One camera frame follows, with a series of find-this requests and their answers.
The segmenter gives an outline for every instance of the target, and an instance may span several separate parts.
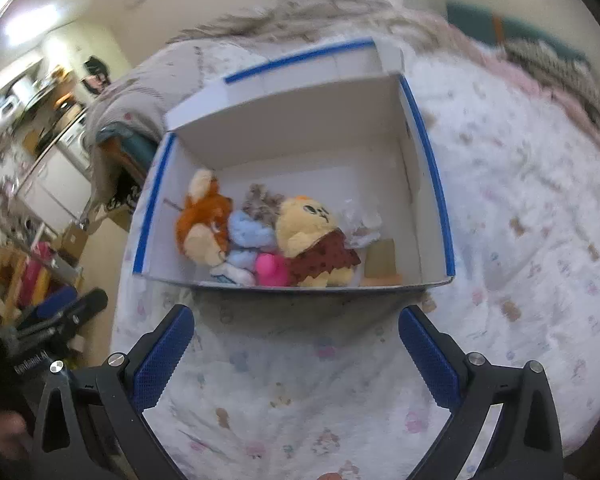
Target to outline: white cabinet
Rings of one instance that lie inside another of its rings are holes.
[[[80,218],[91,195],[91,184],[58,148],[52,147],[37,171],[37,183],[71,215]]]
[[[35,179],[21,188],[18,198],[35,216],[58,234],[62,233],[74,219]]]
[[[58,234],[80,218],[90,196],[89,181],[55,146],[18,192],[18,199]]]

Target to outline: floor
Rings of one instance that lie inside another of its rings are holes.
[[[84,282],[81,293],[98,286],[109,297],[107,308],[88,322],[80,331],[86,339],[82,364],[102,364],[109,355],[111,327],[116,311],[120,267],[125,252],[128,233],[110,219],[105,219],[84,247],[79,265]]]

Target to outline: blue tape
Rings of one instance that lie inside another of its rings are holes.
[[[173,144],[176,140],[175,134],[171,133],[169,135],[167,146],[164,149],[164,154],[162,155],[162,160],[160,161],[160,166],[158,167],[158,173],[155,176],[154,186],[152,187],[149,203],[146,207],[146,213],[144,214],[144,219],[142,220],[142,228],[138,238],[138,248],[136,249],[136,259],[134,260],[135,274],[142,272],[142,268],[144,267],[144,255],[146,254],[146,245],[149,241],[151,222],[154,219],[155,205],[158,200],[158,193],[160,192],[160,184],[162,183],[164,171],[167,168],[167,162],[169,161],[169,156],[171,155],[171,150],[173,149]]]
[[[413,118],[415,119],[416,128],[420,136],[420,142],[424,148],[424,154],[427,157],[427,164],[429,165],[429,173],[431,175],[431,181],[433,183],[433,191],[436,195],[436,202],[438,203],[438,214],[440,215],[440,226],[442,227],[442,242],[445,248],[445,263],[446,263],[446,275],[456,275],[456,261],[454,258],[454,245],[451,239],[451,226],[449,224],[449,216],[446,212],[445,194],[442,191],[442,182],[440,181],[440,174],[438,173],[438,166],[436,165],[436,158],[433,155],[433,148],[429,136],[427,135],[427,129],[424,126],[424,121],[418,110],[416,99],[414,99],[411,93],[411,88],[407,83],[407,80],[403,75],[400,76],[400,86],[404,91],[404,96],[407,99]]]
[[[329,54],[335,54],[336,52],[344,52],[346,50],[356,50],[359,48],[367,48],[370,46],[376,46],[374,40],[371,38],[365,40],[356,40],[349,41],[347,43],[337,43],[329,46],[324,46],[320,48],[315,48],[313,50],[306,50],[301,52],[300,54],[294,54],[292,56],[281,57],[280,59],[276,59],[274,61],[269,61],[263,63],[261,65],[252,66],[251,68],[247,68],[245,70],[241,70],[240,72],[236,72],[233,75],[229,75],[224,78],[224,82],[227,84],[235,83],[236,81],[240,81],[241,79],[246,79],[252,75],[260,74],[262,72],[267,72],[269,70],[274,70],[276,68],[280,68],[281,66],[291,65],[293,63],[298,63],[302,61],[306,61],[307,59],[312,59],[314,57],[320,56],[328,56]]]

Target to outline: yellow plush toy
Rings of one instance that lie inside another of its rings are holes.
[[[345,286],[360,264],[356,251],[344,247],[344,233],[319,202],[297,196],[280,206],[278,247],[287,258],[289,285]]]

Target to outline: metal bolt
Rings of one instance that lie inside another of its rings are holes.
[[[529,361],[529,368],[536,374],[541,374],[544,367],[538,361]]]
[[[57,374],[63,368],[64,368],[64,363],[62,361],[53,361],[51,363],[51,366],[49,367],[49,370],[51,370],[51,373]]]
[[[466,358],[469,359],[469,362],[472,365],[476,366],[482,366],[487,361],[484,355],[482,355],[480,352],[469,352],[466,355]]]
[[[125,355],[121,353],[111,354],[107,359],[109,366],[120,366],[123,362],[125,362]]]

